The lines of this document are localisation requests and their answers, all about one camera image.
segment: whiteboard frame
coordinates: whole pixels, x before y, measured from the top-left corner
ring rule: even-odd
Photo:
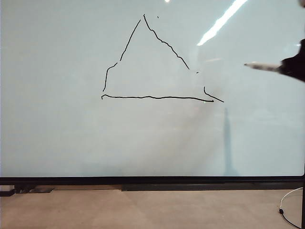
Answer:
[[[274,177],[0,177],[0,185],[127,185],[305,182],[302,176]]]

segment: whiteboard marker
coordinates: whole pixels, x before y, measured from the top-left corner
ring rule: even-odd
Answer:
[[[258,62],[245,63],[244,66],[248,66],[253,69],[271,71],[271,72],[279,72],[279,67],[280,67],[279,64],[268,64],[268,63],[258,63]]]

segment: floor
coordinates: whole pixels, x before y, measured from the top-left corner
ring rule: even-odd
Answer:
[[[1,198],[3,229],[292,229],[278,213],[289,190],[55,190]],[[282,208],[301,224],[302,191]]]

